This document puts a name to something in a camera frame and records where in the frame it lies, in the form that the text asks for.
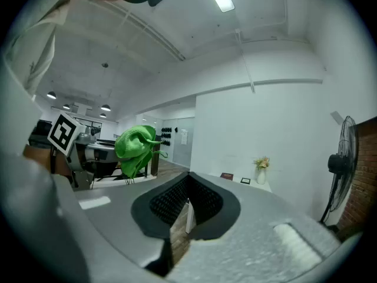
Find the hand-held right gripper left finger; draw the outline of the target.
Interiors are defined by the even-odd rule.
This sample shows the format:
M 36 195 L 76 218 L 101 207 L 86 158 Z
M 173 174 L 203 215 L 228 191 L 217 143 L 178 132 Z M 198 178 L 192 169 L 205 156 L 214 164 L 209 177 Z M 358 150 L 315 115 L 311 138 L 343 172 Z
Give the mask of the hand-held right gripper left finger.
M 115 249 L 136 265 L 166 275 L 189 249 L 189 206 L 178 210 L 167 241 L 145 236 L 131 215 L 131 206 L 143 193 L 178 176 L 174 173 L 133 185 L 78 191 L 75 197 L 95 228 Z

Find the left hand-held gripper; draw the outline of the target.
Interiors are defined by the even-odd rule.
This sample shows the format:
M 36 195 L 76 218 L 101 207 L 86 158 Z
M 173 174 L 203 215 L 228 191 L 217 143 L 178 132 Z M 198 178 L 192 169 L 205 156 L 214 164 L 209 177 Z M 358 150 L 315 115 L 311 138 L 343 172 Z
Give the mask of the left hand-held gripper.
M 94 181 L 94 162 L 117 162 L 114 141 L 95 139 L 94 129 L 61 112 L 52 124 L 48 141 L 51 143 L 52 174 L 69 177 L 73 189 L 89 189 Z

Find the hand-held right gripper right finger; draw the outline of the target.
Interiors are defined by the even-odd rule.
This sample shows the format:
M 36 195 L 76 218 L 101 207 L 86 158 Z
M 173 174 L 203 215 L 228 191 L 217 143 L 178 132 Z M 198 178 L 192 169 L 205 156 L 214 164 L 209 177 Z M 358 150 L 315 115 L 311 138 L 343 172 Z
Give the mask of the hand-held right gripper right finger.
M 271 192 L 210 175 L 205 179 L 237 197 L 240 215 L 220 238 L 191 241 L 167 275 L 171 282 L 327 282 L 361 238 L 339 242 Z

